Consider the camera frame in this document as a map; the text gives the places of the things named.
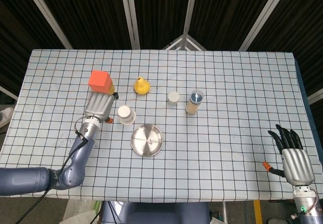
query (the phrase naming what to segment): white cup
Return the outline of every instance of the white cup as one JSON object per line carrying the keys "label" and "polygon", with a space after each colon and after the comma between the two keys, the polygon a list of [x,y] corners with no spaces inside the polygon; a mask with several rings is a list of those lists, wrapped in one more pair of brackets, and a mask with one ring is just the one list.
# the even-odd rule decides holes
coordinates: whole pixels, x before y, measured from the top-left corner
{"label": "white cup", "polygon": [[130,107],[122,105],[118,108],[119,122],[123,125],[131,125],[136,118],[135,111],[131,110]]}

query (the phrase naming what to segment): grid tablecloth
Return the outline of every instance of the grid tablecloth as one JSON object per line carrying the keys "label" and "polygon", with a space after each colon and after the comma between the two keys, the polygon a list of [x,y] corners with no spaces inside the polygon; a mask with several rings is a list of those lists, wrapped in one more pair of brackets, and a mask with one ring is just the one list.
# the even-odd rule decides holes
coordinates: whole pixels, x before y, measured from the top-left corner
{"label": "grid tablecloth", "polygon": [[[49,196],[137,202],[292,198],[292,186],[262,166],[266,160],[282,169],[267,133],[275,124],[299,134],[315,173],[313,187],[323,193],[295,61],[283,52],[34,50],[1,167],[62,166],[75,139],[72,126],[91,95],[92,70],[110,72],[120,96],[111,110],[115,122],[102,125],[82,186]],[[133,90],[138,76],[151,84],[147,95]],[[205,98],[188,116],[185,106],[195,88]],[[177,106],[167,104],[172,91],[181,94]],[[124,104],[135,110],[135,124],[119,123],[117,109]],[[163,133],[154,157],[131,149],[131,134],[142,124]]]}

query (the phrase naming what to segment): orange cube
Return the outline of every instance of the orange cube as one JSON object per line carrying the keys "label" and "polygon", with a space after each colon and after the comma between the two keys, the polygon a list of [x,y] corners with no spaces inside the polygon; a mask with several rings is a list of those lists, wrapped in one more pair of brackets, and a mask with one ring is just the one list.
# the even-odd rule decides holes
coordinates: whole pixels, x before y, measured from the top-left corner
{"label": "orange cube", "polygon": [[93,70],[89,80],[89,86],[95,92],[113,94],[115,86],[108,72]]}

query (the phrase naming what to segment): toy pear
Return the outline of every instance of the toy pear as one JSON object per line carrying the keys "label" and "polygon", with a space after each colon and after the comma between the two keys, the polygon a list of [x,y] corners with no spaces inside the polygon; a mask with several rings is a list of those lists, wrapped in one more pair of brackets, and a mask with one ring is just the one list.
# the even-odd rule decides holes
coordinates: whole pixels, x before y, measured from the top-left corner
{"label": "toy pear", "polygon": [[137,94],[144,95],[149,92],[150,84],[144,78],[138,77],[133,88]]}

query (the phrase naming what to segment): stainless steel bowl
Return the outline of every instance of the stainless steel bowl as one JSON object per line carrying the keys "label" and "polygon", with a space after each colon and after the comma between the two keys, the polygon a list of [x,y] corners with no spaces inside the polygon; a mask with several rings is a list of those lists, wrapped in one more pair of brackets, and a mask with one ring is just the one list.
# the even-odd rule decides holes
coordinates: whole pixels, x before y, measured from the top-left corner
{"label": "stainless steel bowl", "polygon": [[131,136],[132,149],[142,156],[154,156],[163,145],[163,135],[153,125],[138,127]]}

